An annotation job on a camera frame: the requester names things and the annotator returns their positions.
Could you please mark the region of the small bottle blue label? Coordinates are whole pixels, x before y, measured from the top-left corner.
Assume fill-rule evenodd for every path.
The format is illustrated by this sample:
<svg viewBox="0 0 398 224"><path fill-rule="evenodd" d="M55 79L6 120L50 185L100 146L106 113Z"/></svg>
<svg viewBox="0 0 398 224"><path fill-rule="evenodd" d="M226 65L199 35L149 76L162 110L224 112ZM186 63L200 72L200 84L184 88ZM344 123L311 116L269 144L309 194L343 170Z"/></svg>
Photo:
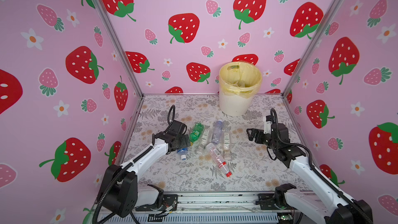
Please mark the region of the small bottle blue label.
<svg viewBox="0 0 398 224"><path fill-rule="evenodd" d="M181 149L177 150L177 155L179 156L179 158L180 158L182 161L187 160L187 155L188 155L188 153L189 153L189 151L188 151L188 148L187 148L187 147L186 147L186 148L181 148Z"/></svg>

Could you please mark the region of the green bottle yellow cap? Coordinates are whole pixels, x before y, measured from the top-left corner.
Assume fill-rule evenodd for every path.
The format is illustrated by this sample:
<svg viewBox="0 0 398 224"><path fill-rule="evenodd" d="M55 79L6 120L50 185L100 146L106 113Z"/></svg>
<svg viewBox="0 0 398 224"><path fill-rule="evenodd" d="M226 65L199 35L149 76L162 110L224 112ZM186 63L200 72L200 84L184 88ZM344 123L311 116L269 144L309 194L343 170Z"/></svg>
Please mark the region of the green bottle yellow cap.
<svg viewBox="0 0 398 224"><path fill-rule="evenodd" d="M205 127L202 123L196 122L194 127L192 128L190 134L189 134L189 141L191 146L199 140L201 135L203 134Z"/></svg>

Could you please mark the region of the clear bottle green white label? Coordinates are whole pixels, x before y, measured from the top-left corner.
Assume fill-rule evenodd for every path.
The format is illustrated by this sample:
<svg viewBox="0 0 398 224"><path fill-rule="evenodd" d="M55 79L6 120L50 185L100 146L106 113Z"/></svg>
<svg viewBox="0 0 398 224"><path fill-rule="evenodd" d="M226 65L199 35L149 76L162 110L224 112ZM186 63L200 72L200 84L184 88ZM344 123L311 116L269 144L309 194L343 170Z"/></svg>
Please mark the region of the clear bottle green white label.
<svg viewBox="0 0 398 224"><path fill-rule="evenodd" d="M223 156L226 160L231 160L231 142L230 142L230 135L228 132L224 133L224 141L223 141Z"/></svg>

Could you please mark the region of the clear bottle red cap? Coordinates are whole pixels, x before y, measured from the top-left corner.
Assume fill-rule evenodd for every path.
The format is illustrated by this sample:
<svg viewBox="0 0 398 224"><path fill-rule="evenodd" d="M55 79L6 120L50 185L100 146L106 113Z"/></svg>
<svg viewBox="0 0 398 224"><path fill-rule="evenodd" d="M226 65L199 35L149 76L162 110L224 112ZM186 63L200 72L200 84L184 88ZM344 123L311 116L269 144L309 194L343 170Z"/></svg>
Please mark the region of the clear bottle red cap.
<svg viewBox="0 0 398 224"><path fill-rule="evenodd" d="M217 149L217 147L213 144L210 143L206 145L206 150L210 154L213 162L216 164L216 166L220 169L221 172L223 172L226 177L230 177L232 175L232 172L230 171L224 157L220 153L220 151Z"/></svg>

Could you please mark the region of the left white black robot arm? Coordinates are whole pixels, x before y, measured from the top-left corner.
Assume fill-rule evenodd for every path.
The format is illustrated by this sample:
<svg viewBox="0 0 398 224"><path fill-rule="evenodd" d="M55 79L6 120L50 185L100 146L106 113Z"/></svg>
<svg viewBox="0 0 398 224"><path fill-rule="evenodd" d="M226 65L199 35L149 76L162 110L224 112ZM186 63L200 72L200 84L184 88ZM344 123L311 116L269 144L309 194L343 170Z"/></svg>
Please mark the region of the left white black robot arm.
<svg viewBox="0 0 398 224"><path fill-rule="evenodd" d="M152 135L152 141L133 159L110 165L96 198L92 223L103 224L113 216L126 217L140 207L160 209L164 190L152 184L140 186L143 174L162 156L190 145L187 126L173 120L165 131Z"/></svg>

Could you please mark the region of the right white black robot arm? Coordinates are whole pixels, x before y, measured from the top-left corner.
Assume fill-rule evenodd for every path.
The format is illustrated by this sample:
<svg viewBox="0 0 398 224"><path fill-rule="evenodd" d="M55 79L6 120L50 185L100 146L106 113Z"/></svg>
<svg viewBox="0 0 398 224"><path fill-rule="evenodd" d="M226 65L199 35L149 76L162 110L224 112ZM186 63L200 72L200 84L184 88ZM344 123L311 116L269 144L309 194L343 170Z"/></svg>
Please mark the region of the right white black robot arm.
<svg viewBox="0 0 398 224"><path fill-rule="evenodd" d="M302 144L290 142L284 124L272 123L265 130L252 128L246 132L250 141L265 145L269 153L274 153L275 160L298 175L318 197L318 200L314 200L288 183L276 187L272 198L261 199L258 204L295 208L317 224L373 223L371 207L365 201L355 200L343 192L322 174L314 166L309 149Z"/></svg>

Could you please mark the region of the white bin with yellow liner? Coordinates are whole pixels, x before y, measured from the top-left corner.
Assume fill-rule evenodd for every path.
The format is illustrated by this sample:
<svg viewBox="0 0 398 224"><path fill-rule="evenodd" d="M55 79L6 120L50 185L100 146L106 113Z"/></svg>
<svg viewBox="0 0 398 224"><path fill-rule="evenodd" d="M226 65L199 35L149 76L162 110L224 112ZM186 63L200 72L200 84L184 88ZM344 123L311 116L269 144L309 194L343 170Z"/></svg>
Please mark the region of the white bin with yellow liner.
<svg viewBox="0 0 398 224"><path fill-rule="evenodd" d="M260 70L247 62L230 62L219 71L219 106L232 117L244 115L260 91Z"/></svg>

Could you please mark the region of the clear bluish bottle upright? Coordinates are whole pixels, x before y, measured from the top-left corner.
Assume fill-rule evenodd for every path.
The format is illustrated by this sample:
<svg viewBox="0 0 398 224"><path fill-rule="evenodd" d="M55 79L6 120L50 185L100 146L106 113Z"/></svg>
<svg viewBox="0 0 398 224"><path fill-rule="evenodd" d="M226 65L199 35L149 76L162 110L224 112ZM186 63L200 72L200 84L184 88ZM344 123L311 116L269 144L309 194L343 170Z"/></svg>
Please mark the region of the clear bluish bottle upright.
<svg viewBox="0 0 398 224"><path fill-rule="evenodd" d="M212 133L212 138L211 142L215 145L218 145L220 143L221 135L222 135L222 130L223 130L223 121L217 120L214 126L214 130Z"/></svg>

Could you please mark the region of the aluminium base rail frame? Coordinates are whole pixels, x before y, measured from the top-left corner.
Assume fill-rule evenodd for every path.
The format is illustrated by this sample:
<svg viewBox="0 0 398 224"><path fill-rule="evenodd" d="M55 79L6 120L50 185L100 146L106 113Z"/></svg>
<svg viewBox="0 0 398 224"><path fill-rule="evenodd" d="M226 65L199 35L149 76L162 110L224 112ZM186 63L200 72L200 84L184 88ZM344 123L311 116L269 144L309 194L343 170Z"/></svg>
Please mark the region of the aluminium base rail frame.
<svg viewBox="0 0 398 224"><path fill-rule="evenodd" d="M176 191L166 192L169 206L152 210L135 208L125 217L101 208L98 220L106 224L311 224L312 220L292 207L258 205L272 191Z"/></svg>

